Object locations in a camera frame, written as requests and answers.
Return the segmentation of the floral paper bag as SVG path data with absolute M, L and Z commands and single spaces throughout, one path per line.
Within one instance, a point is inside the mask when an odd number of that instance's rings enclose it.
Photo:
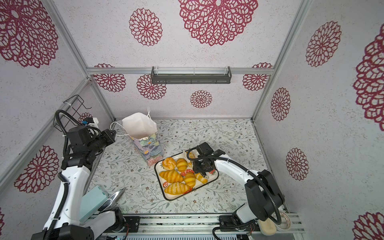
M 122 119 L 122 123 L 111 123 L 119 126 L 125 131 L 124 134 L 117 136 L 129 137 L 136 149 L 146 161 L 149 167 L 154 166 L 163 158 L 163 148 L 158 137 L 157 123 L 151 118 L 151 109 L 147 108 L 147 113 L 134 113 Z

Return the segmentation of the striped long roll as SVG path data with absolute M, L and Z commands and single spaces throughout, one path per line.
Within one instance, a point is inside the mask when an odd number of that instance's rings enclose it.
M 195 174 L 195 178 L 204 185 L 208 182 L 208 180 L 201 173 Z

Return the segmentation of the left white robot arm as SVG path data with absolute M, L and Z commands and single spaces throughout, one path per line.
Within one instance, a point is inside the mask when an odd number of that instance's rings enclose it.
M 89 126 L 77 126 L 65 133 L 65 154 L 62 171 L 58 173 L 60 189 L 43 230 L 33 234 L 33 240 L 95 240 L 104 231 L 118 232 L 126 226 L 118 207 L 107 207 L 97 217 L 80 222 L 84 189 L 96 155 L 115 142 L 116 131 L 100 131 Z

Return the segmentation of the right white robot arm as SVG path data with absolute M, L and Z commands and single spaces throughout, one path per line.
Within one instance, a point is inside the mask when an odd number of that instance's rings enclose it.
M 216 170 L 244 186 L 247 202 L 235 211 L 236 218 L 243 224 L 268 219 L 277 225 L 282 223 L 279 207 L 284 204 L 285 197 L 269 171 L 250 170 L 227 155 L 211 154 L 189 160 L 193 162 L 195 173 Z

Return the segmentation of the small twisted bread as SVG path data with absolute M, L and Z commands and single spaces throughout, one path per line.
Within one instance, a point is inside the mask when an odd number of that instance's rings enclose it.
M 190 159 L 195 159 L 196 157 L 195 157 L 194 153 L 190 152 L 189 154 L 187 154 L 186 151 L 183 151 L 183 158 L 187 161 L 188 167 L 192 168 L 193 167 L 193 162 L 191 162 L 189 160 L 189 158 Z

